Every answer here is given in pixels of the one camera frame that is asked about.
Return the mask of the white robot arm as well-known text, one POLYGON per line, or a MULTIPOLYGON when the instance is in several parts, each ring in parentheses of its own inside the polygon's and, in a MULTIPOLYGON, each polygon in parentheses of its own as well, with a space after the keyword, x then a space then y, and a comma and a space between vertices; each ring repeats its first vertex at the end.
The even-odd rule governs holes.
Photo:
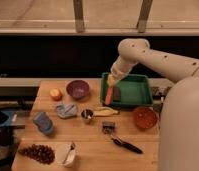
POLYGON ((161 110, 158 171, 199 171, 199 59, 152 50, 146 39, 124 39, 109 83, 137 64, 173 82, 161 110))

